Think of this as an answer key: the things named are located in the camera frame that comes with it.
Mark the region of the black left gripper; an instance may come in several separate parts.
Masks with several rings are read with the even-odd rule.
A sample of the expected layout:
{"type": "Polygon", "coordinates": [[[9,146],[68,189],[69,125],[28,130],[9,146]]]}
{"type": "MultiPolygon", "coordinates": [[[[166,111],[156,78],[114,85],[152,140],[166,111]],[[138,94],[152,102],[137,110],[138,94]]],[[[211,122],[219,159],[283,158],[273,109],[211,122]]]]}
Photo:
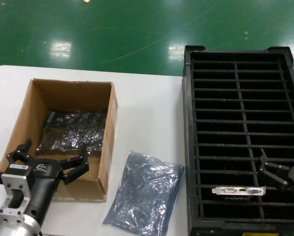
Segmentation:
{"type": "Polygon", "coordinates": [[[28,155],[32,146],[30,138],[16,147],[6,158],[10,175],[25,176],[31,193],[29,204],[24,214],[31,216],[38,223],[43,223],[48,208],[59,182],[68,185],[89,171],[88,152],[85,146],[76,157],[60,162],[52,159],[34,159],[28,155]]]}

